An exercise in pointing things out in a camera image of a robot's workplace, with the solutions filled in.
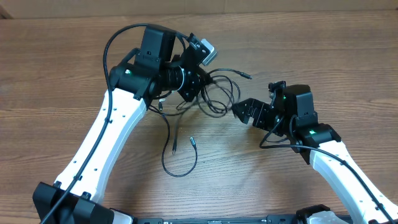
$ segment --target beige wall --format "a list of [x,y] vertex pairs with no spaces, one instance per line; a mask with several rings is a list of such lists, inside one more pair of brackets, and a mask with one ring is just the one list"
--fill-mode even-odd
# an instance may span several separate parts
[[0,0],[13,18],[396,9],[398,0]]

